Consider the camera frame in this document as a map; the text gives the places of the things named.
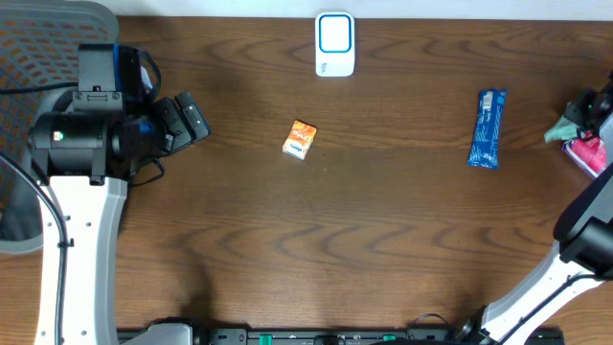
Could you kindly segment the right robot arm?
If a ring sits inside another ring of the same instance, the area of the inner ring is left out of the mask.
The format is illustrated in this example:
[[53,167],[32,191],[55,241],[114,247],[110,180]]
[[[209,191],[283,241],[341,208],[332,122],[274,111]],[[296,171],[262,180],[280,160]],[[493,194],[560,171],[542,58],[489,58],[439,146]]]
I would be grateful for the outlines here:
[[566,112],[602,139],[604,169],[560,215],[545,259],[459,328],[457,341],[524,344],[572,299],[612,280],[612,84],[582,92]]

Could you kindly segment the blue Oreo cookie pack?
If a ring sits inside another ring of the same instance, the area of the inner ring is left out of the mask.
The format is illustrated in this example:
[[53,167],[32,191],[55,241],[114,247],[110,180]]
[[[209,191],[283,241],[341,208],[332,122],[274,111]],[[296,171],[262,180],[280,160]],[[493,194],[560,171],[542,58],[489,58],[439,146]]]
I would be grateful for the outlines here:
[[469,166],[498,168],[499,136],[507,95],[507,89],[488,89],[479,93],[477,121],[467,158]]

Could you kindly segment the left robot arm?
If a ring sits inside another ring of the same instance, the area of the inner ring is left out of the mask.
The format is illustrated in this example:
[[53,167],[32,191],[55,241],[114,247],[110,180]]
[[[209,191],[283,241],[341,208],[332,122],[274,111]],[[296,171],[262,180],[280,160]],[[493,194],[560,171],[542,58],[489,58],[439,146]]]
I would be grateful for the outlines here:
[[119,91],[74,90],[42,114],[33,164],[43,227],[35,343],[116,344],[115,268],[131,178],[210,130],[188,92],[156,102]]

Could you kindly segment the red purple snack bag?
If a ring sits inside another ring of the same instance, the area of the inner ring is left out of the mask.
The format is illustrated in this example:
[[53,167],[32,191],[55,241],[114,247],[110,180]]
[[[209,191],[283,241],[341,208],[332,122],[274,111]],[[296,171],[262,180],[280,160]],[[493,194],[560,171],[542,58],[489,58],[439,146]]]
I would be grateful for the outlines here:
[[606,168],[604,142],[597,136],[585,136],[566,141],[562,150],[592,179]]

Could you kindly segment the small orange snack box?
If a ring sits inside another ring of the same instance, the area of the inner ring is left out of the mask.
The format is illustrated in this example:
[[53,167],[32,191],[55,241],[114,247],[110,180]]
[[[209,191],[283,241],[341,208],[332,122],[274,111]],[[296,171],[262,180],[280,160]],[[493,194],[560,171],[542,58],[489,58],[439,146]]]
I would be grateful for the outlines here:
[[317,134],[317,127],[295,120],[284,141],[282,152],[304,160]]

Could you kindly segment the teal green snack packet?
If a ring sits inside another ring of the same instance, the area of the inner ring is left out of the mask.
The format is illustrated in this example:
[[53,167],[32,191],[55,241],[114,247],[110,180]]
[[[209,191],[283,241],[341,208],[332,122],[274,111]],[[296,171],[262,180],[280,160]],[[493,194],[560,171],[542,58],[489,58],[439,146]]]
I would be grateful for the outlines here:
[[546,143],[551,143],[554,141],[565,142],[579,137],[579,132],[580,128],[576,123],[562,116],[551,128],[545,132],[544,140]]

